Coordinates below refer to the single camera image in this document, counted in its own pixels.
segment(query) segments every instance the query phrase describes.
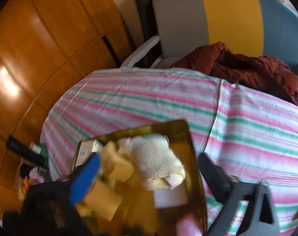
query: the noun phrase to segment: striped tablecloth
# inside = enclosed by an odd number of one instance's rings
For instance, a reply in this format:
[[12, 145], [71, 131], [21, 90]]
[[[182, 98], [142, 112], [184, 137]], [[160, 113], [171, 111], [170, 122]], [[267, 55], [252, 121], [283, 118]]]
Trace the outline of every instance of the striped tablecloth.
[[[185, 119], [197, 153], [243, 181], [269, 182], [282, 235], [298, 224], [298, 107], [185, 69], [95, 71], [53, 106], [41, 141], [52, 178], [69, 174], [77, 143], [156, 122]], [[210, 225], [221, 209], [205, 186]], [[241, 203], [230, 234], [244, 214]]]

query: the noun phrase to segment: brown jacket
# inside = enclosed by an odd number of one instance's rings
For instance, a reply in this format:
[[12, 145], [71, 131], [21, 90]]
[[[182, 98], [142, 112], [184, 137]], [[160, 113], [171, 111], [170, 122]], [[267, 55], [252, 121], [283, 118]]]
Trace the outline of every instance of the brown jacket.
[[269, 93], [298, 106], [298, 77], [280, 59], [232, 54], [222, 42], [195, 49], [172, 67], [206, 75]]

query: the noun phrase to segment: yellow block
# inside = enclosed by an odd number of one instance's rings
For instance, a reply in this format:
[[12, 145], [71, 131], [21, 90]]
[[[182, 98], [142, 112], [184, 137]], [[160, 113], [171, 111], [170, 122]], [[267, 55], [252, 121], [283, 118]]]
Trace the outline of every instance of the yellow block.
[[263, 17], [259, 0], [203, 0], [209, 44], [224, 42], [233, 53], [262, 56]]

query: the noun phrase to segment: wooden cabinet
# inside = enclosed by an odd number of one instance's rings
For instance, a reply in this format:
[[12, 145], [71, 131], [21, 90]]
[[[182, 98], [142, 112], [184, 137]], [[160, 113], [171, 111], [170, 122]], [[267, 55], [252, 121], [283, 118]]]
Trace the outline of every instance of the wooden cabinet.
[[38, 142], [49, 110], [71, 86], [131, 52], [112, 0], [7, 2], [0, 12], [0, 212], [21, 206], [19, 157], [6, 150], [8, 135]]

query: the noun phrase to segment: white armrest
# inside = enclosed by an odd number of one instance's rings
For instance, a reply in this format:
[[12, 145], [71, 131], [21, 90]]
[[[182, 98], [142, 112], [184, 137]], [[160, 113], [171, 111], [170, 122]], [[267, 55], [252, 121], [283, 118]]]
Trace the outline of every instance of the white armrest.
[[121, 67], [133, 67], [160, 41], [160, 36], [155, 35], [134, 51], [121, 65]]

